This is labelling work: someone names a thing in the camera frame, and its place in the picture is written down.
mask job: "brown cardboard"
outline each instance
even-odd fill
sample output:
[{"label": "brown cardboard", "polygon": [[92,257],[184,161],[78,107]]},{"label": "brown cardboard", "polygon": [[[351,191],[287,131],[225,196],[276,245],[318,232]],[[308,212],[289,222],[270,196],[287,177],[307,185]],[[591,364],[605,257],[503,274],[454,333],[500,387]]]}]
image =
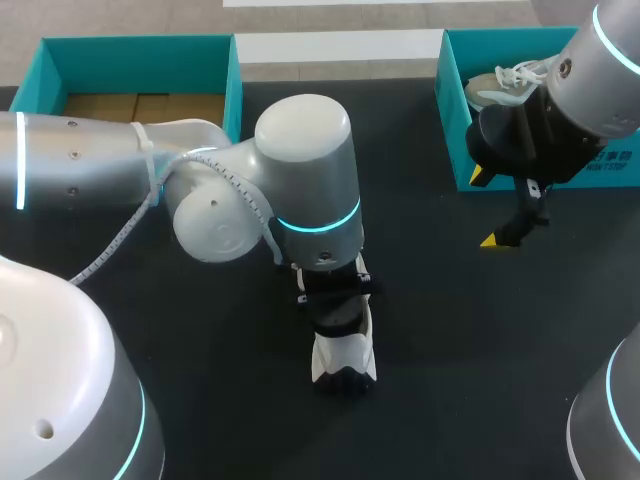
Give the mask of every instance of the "brown cardboard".
[{"label": "brown cardboard", "polygon": [[134,121],[162,123],[200,118],[222,126],[224,95],[139,95]]},{"label": "brown cardboard", "polygon": [[162,123],[200,118],[222,126],[224,95],[69,95],[63,115],[111,122]]},{"label": "brown cardboard", "polygon": [[133,113],[134,122],[162,123],[169,122],[167,106],[169,95],[138,95],[138,103]]},{"label": "brown cardboard", "polygon": [[109,122],[130,122],[137,95],[69,95],[63,115]]}]

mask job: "blue led ring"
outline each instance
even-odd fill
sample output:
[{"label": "blue led ring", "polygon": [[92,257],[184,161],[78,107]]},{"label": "blue led ring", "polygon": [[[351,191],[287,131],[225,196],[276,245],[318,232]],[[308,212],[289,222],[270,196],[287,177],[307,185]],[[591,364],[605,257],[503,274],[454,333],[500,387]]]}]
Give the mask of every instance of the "blue led ring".
[{"label": "blue led ring", "polygon": [[142,383],[140,383],[139,380],[138,380],[138,383],[140,384],[140,393],[142,394],[142,418],[140,419],[140,427],[138,427],[138,436],[136,437],[136,441],[134,442],[133,447],[131,448],[131,452],[129,453],[129,456],[127,457],[125,462],[122,464],[122,467],[120,467],[120,470],[118,471],[116,476],[113,477],[113,480],[120,480],[122,476],[127,472],[129,465],[131,465],[133,458],[136,456],[138,447],[140,447],[140,441],[142,440],[142,432],[144,432],[144,420],[147,417],[147,402],[144,398],[144,389],[142,388]]},{"label": "blue led ring", "polygon": [[640,66],[636,65],[627,57],[625,57],[624,54],[620,50],[618,50],[618,48],[613,43],[611,43],[611,40],[609,40],[605,35],[604,30],[602,30],[602,27],[600,26],[600,21],[598,20],[598,5],[596,5],[596,8],[593,9],[593,27],[596,29],[596,33],[598,34],[598,37],[600,37],[600,40],[602,41],[604,46],[607,47],[607,50],[609,50],[609,52],[611,52],[611,55],[616,57],[620,61],[620,63],[622,63],[633,73],[640,75]]},{"label": "blue led ring", "polygon": [[287,227],[288,229],[293,230],[294,232],[300,232],[300,233],[323,233],[323,232],[328,232],[329,230],[333,230],[335,228],[338,228],[339,226],[344,225],[345,223],[347,223],[349,220],[351,220],[351,217],[353,217],[356,214],[356,212],[358,211],[358,207],[360,207],[360,199],[359,198],[358,198],[358,203],[356,203],[356,206],[353,207],[353,210],[351,210],[351,212],[346,217],[342,218],[341,220],[338,220],[337,222],[330,223],[329,225],[325,225],[324,227],[316,227],[316,228],[297,227],[295,225],[291,225],[290,223],[285,222],[281,218],[278,218],[278,221],[282,225]]},{"label": "blue led ring", "polygon": [[613,423],[616,425],[618,433],[620,433],[622,440],[624,440],[624,443],[627,445],[627,447],[629,447],[629,450],[631,450],[633,456],[636,457],[636,460],[640,462],[640,452],[638,452],[638,449],[629,438],[629,435],[627,435],[627,432],[625,432],[624,427],[622,426],[622,422],[620,422],[620,419],[618,418],[616,407],[613,405],[613,395],[611,394],[611,368],[613,366],[613,359],[616,358],[616,353],[618,353],[618,350],[620,350],[622,343],[618,345],[618,348],[615,349],[613,355],[611,355],[611,359],[609,360],[609,365],[607,365],[607,377],[605,382],[607,389],[607,403],[609,404],[609,410],[611,411],[611,416],[613,417]]}]

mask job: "screw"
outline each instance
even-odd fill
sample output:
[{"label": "screw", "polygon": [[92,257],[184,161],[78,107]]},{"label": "screw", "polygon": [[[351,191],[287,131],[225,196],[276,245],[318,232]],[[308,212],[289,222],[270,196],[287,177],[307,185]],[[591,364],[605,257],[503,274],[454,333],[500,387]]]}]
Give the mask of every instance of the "screw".
[{"label": "screw", "polygon": [[571,59],[567,58],[564,62],[560,64],[560,76],[562,78],[567,78],[571,73]]}]

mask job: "white cable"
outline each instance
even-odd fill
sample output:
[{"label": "white cable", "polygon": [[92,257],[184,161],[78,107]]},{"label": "white cable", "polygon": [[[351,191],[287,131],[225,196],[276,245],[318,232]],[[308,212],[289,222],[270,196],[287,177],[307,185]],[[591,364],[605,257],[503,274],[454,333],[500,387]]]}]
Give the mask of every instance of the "white cable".
[{"label": "white cable", "polygon": [[[258,204],[251,197],[249,192],[247,192],[247,189],[244,188],[239,178],[236,175],[234,175],[232,172],[227,170],[225,167],[220,165],[217,161],[213,160],[212,158],[207,158],[202,155],[199,155],[200,152],[213,151],[213,150],[216,150],[216,148],[214,147],[198,148],[195,150],[191,150],[180,157],[174,158],[167,164],[167,167],[165,168],[162,175],[156,180],[156,188],[158,190],[162,188],[162,186],[165,184],[165,182],[169,178],[169,175],[171,175],[171,173],[178,166],[184,163],[196,162],[212,168],[218,174],[220,174],[222,178],[224,178],[229,183],[231,183],[231,185],[233,185],[236,188],[236,190],[238,190],[238,192],[242,196],[242,199],[251,210],[251,213],[260,222],[260,225],[262,226],[262,229],[263,229],[264,238],[273,252],[274,262],[278,265],[281,265],[282,252],[280,251],[280,247],[278,247],[278,244],[276,243],[275,239],[273,238],[273,235],[271,234],[268,220],[262,216],[262,213],[258,208]],[[102,267],[107,262],[107,260],[109,260],[109,258],[120,247],[120,245],[122,245],[122,242],[124,242],[124,240],[129,236],[129,234],[135,228],[138,222],[140,222],[140,220],[145,215],[145,213],[147,213],[154,199],[155,199],[154,189],[151,189],[147,197],[142,202],[142,205],[140,205],[138,210],[136,210],[136,213],[134,213],[131,219],[129,219],[129,221],[124,225],[124,227],[122,227],[122,229],[118,232],[116,237],[111,241],[111,243],[107,246],[107,248],[105,248],[104,251],[98,256],[98,258],[96,258],[91,263],[91,265],[85,268],[82,272],[80,272],[78,275],[76,275],[71,280],[69,280],[72,285],[80,285],[87,278],[93,275],[100,267]]]},{"label": "white cable", "polygon": [[156,166],[153,162],[153,142],[149,140],[147,132],[140,122],[131,122],[131,126],[138,135],[140,150],[144,153],[144,161],[147,164],[147,173],[149,173],[149,193],[153,195],[151,199],[154,205],[158,204],[160,188],[156,180]]}]

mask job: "floor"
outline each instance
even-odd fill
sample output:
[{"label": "floor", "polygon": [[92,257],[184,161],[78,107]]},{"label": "floor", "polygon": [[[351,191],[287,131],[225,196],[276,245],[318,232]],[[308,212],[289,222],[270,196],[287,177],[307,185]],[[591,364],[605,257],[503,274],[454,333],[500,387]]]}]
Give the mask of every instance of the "floor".
[{"label": "floor", "polygon": [[432,76],[444,28],[578,24],[595,0],[0,0],[0,85],[43,36],[235,32],[246,81]]}]

